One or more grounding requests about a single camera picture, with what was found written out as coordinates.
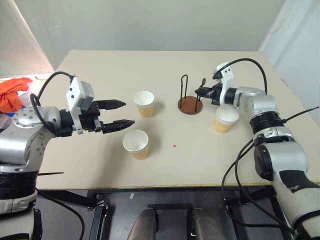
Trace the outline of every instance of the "black plastic part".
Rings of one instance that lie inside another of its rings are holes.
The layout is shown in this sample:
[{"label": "black plastic part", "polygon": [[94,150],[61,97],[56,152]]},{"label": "black plastic part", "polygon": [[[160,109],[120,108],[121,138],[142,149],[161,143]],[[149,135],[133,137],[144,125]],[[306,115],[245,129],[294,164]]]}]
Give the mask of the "black plastic part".
[{"label": "black plastic part", "polygon": [[48,175],[57,175],[57,174],[64,174],[63,171],[60,172],[42,172],[38,173],[38,176],[48,176]]},{"label": "black plastic part", "polygon": [[259,145],[254,149],[254,163],[256,173],[263,179],[273,181],[273,167],[268,149]]},{"label": "black plastic part", "polygon": [[135,123],[135,121],[125,120],[125,119],[116,120],[116,121],[113,121],[112,123],[107,123],[107,124],[104,124],[101,121],[102,132],[104,134],[117,132],[117,131],[120,131],[120,130],[123,130],[123,129],[126,129],[126,128],[130,127],[134,123]]},{"label": "black plastic part", "polygon": [[39,209],[33,209],[33,233],[32,240],[41,240],[42,238],[42,221]]},{"label": "black plastic part", "polygon": [[66,111],[65,109],[60,110],[60,118],[61,118],[61,127],[70,127],[74,124],[74,121],[72,120],[71,114],[69,111]]},{"label": "black plastic part", "polygon": [[281,143],[281,142],[289,142],[290,138],[288,136],[273,136],[273,137],[265,137],[264,134],[259,134],[257,138],[254,140],[253,144],[255,147],[260,144],[266,143]]},{"label": "black plastic part", "polygon": [[108,210],[104,205],[98,205],[94,209],[93,221],[90,230],[89,240],[99,240],[101,237],[103,222]]},{"label": "black plastic part", "polygon": [[226,104],[231,104],[231,105],[234,104],[236,91],[237,91],[236,88],[233,88],[233,87],[228,88],[224,96],[224,102]]},{"label": "black plastic part", "polygon": [[212,89],[215,91],[215,95],[211,98],[212,99],[211,104],[220,106],[220,94],[222,91],[222,83],[220,82],[216,85],[213,85]]},{"label": "black plastic part", "polygon": [[113,110],[113,109],[118,109],[121,108],[123,106],[126,105],[125,102],[123,101],[119,101],[119,100],[99,100],[99,101],[95,101],[96,105],[98,106],[98,108],[104,109],[104,110]]},{"label": "black plastic part", "polygon": [[253,134],[257,132],[272,128],[272,127],[283,127],[284,124],[279,117],[278,113],[275,111],[267,111],[262,113],[261,115],[257,115],[251,119],[250,125],[253,131]]},{"label": "black plastic part", "polygon": [[200,96],[206,99],[212,99],[217,94],[216,91],[212,89],[212,87],[206,87],[206,86],[198,88],[194,92],[196,93],[197,96]]},{"label": "black plastic part", "polygon": [[56,137],[70,137],[72,135],[73,128],[71,126],[60,128],[55,132]]},{"label": "black plastic part", "polygon": [[222,73],[219,71],[219,72],[216,72],[213,76],[212,76],[212,79],[213,80],[216,80],[216,79],[222,79]]},{"label": "black plastic part", "polygon": [[35,192],[38,171],[0,173],[0,200],[18,199]]},{"label": "black plastic part", "polygon": [[284,185],[295,193],[302,189],[320,189],[320,186],[310,181],[304,171],[284,170],[280,171],[280,178]]},{"label": "black plastic part", "polygon": [[82,110],[79,119],[83,130],[92,132],[96,130],[95,120],[100,116],[98,104],[93,101],[87,110]]},{"label": "black plastic part", "polygon": [[17,233],[10,236],[1,237],[0,240],[29,240],[28,233]]}]

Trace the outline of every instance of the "brown round base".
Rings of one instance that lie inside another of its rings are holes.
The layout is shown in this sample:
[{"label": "brown round base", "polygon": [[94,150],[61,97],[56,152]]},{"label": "brown round base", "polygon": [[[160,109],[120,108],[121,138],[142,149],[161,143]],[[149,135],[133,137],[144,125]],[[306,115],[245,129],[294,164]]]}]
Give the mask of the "brown round base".
[{"label": "brown round base", "polygon": [[178,101],[178,109],[184,114],[198,114],[202,110],[202,102],[198,101],[196,104],[197,98],[195,96],[187,96],[182,98],[182,105],[180,107],[180,100]]}]

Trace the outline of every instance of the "orange cloth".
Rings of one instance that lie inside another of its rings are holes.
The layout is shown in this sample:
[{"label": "orange cloth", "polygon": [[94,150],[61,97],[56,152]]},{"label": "orange cloth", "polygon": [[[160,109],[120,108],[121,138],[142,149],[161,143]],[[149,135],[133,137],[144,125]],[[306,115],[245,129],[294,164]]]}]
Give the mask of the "orange cloth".
[{"label": "orange cloth", "polygon": [[0,112],[13,113],[23,107],[17,91],[26,91],[29,87],[27,83],[31,83],[30,78],[12,78],[8,81],[0,83]]}]

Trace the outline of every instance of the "wall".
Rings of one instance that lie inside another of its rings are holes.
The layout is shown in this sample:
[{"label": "wall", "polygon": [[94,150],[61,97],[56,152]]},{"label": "wall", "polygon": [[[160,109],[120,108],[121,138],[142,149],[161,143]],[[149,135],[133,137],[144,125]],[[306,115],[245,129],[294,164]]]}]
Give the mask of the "wall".
[{"label": "wall", "polygon": [[[320,105],[320,2],[286,2],[286,12],[263,52],[301,103],[312,108]],[[320,125],[320,111],[310,114]]]},{"label": "wall", "polygon": [[14,0],[0,0],[0,78],[53,71]]},{"label": "wall", "polygon": [[55,69],[78,50],[256,51],[282,0],[15,0]]}]

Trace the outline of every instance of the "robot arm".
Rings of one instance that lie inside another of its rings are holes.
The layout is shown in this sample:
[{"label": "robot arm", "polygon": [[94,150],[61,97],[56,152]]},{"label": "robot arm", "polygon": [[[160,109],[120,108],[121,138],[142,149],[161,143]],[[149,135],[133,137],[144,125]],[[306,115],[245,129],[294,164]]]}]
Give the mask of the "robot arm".
[{"label": "robot arm", "polygon": [[[76,77],[66,97],[69,109],[33,104],[16,112],[10,126],[0,134],[0,238],[20,231],[29,233],[33,227],[36,214],[31,208],[37,198],[36,180],[50,139],[71,136],[73,131],[106,134],[134,123],[131,120],[107,124],[100,121],[100,110],[117,109],[126,104],[119,100],[93,101],[90,84]],[[32,222],[24,225],[28,226],[27,230],[13,224],[27,217]]]},{"label": "robot arm", "polygon": [[320,237],[320,186],[306,177],[307,156],[290,129],[284,126],[274,98],[256,88],[232,88],[234,78],[230,67],[217,75],[218,84],[201,87],[195,93],[211,99],[213,105],[228,104],[245,113],[253,131],[257,174],[272,183],[297,234],[305,239]]}]

